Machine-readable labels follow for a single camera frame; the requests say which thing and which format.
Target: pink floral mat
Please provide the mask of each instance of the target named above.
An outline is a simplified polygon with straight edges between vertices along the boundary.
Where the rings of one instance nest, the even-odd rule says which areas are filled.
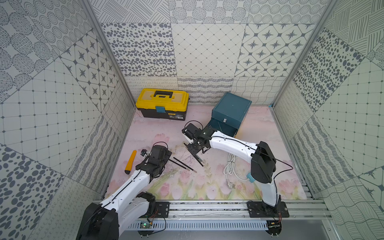
[[[206,162],[202,167],[183,145],[186,139],[181,130],[187,121],[197,120],[205,126],[211,118],[212,108],[211,106],[189,106],[186,121],[144,118],[140,111],[136,111],[106,197],[129,179],[130,176],[124,173],[124,169],[133,150],[137,151],[133,163],[133,166],[136,166],[144,160],[140,155],[142,149],[150,151],[155,142],[164,141],[172,151],[172,160],[173,157],[176,157],[195,169],[197,173],[168,162],[163,174],[143,189],[143,191],[154,194],[157,200],[262,199],[263,193],[257,183],[240,181],[233,175],[229,175],[228,178],[234,184],[234,188],[228,188],[223,174],[228,159],[227,152],[210,149],[205,154],[199,153],[199,156]],[[251,107],[236,138],[255,143],[264,141],[268,143],[277,159],[293,165],[268,107]],[[245,179],[250,172],[250,164],[240,158],[237,158],[235,162],[236,173]],[[278,162],[276,168],[279,172],[287,169],[287,166]],[[295,170],[280,174],[276,178],[276,184],[282,199],[306,199]]]

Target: coiled white cable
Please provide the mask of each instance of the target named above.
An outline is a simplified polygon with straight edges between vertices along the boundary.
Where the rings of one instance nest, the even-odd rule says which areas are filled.
[[[236,172],[235,172],[235,159],[236,159],[236,156],[233,155],[232,153],[228,154],[228,161],[227,161],[227,165],[225,166],[224,168],[224,175],[225,175],[225,180],[227,182],[227,185],[229,187],[229,189],[232,189],[233,188],[233,183],[231,183],[229,180],[228,180],[228,174],[229,175],[235,175],[237,177],[237,179],[241,180],[241,181],[248,181],[248,179],[242,179],[241,177],[239,177]]]

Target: cable plug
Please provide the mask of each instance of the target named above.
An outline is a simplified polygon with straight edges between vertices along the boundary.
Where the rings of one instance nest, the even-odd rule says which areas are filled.
[[[227,186],[229,187],[229,189],[233,189],[233,183],[231,183],[228,179],[227,179]]]

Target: black wire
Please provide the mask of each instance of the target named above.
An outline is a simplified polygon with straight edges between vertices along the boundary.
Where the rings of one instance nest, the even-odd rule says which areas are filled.
[[[187,126],[187,124],[188,123],[190,123],[190,122],[198,122],[198,123],[200,123],[199,121],[196,121],[196,120],[191,120],[191,121],[189,121],[189,122],[187,122],[185,125],[184,125],[184,128]],[[203,130],[204,129],[204,126],[200,123],[200,125],[201,125],[201,130]]]
[[[162,141],[161,141],[162,142]],[[161,143],[161,142],[156,142],[156,143]],[[155,144],[156,143],[154,143],[153,145],[152,145],[152,148],[153,148],[153,146],[155,146]],[[167,150],[168,150],[168,144],[166,143],[166,142],[162,142],[162,143],[165,143],[166,145],[167,145]],[[151,148],[151,151],[149,152],[149,155],[152,153],[152,148]],[[147,155],[148,156],[148,155]]]
[[[248,148],[250,148],[250,149],[256,151],[256,149],[254,149],[254,148],[252,148],[252,147],[250,147],[250,146],[248,146],[248,145],[246,145],[246,144],[244,144],[244,143],[242,143],[242,142],[240,142],[240,141],[238,141],[238,140],[236,140],[236,139],[225,138],[225,137],[220,137],[220,136],[213,136],[213,137],[219,137],[219,138],[224,138],[224,139],[228,139],[228,140],[236,141],[236,142],[239,142],[239,143],[241,143],[242,145],[244,145],[244,146],[246,146],[246,147],[248,147]],[[267,157],[270,157],[270,158],[272,158],[272,159],[274,159],[274,160],[276,160],[276,161],[282,162],[282,163],[284,163],[285,165],[288,165],[288,166],[291,167],[290,169],[286,169],[286,170],[283,170],[283,171],[279,172],[279,173],[276,174],[276,175],[274,176],[274,178],[273,178],[273,183],[275,184],[275,188],[276,188],[276,204],[277,204],[277,202],[278,202],[278,198],[277,198],[278,193],[277,193],[277,186],[276,186],[275,178],[276,178],[280,173],[283,173],[283,172],[292,170],[293,167],[292,167],[291,165],[289,165],[288,163],[283,162],[283,161],[281,161],[281,160],[279,160],[279,159],[277,159],[277,158],[271,157],[271,156],[269,156],[268,154],[265,154],[265,153],[263,153],[263,152],[261,152],[261,151],[259,151],[259,153],[264,154],[264,155],[266,155]]]
[[[137,176],[139,175],[141,173],[141,170],[140,170],[140,172],[133,178],[133,179],[136,179],[137,178]],[[84,227],[85,227],[85,225],[87,225],[87,223],[89,222],[89,220],[91,220],[96,214],[98,214],[103,208],[105,208],[106,206],[108,206],[111,202],[113,202],[113,200],[126,188],[126,187],[128,187],[128,185],[130,184],[132,182],[132,180],[122,189],[122,190],[120,190],[120,192],[118,192],[118,194],[116,194],[115,195],[115,197],[110,201],[110,202],[108,202],[106,205],[104,205],[104,206],[101,206],[100,208],[99,208],[99,210],[97,210],[86,222],[85,222],[85,224],[83,225],[83,227],[81,228],[81,231],[80,231],[80,237],[79,237],[79,239],[82,237],[82,235],[81,235],[81,232],[84,230]]]
[[[151,233],[151,235],[152,234],[155,234],[155,233],[158,233],[158,232],[161,232],[161,231],[164,231],[166,228],[167,228],[167,221],[166,221],[166,219],[165,219],[165,217],[163,217],[164,218],[164,221],[166,222],[166,225],[164,226],[164,229],[162,229],[162,230],[160,230],[160,231],[157,231],[157,232],[154,232],[154,233]]]

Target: gray patterned wallpaper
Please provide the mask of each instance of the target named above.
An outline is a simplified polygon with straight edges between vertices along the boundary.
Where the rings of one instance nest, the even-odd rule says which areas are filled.
[[[344,239],[384,237],[384,4],[339,1],[275,106]]]
[[[1,239],[73,239],[134,111],[77,0],[0,2],[0,103]]]
[[[90,2],[135,99],[143,88],[163,88],[214,105],[223,91],[242,91],[236,78],[247,77],[257,85],[236,94],[270,105],[328,0]],[[265,81],[271,77],[278,82]],[[186,87],[185,79],[199,84]]]

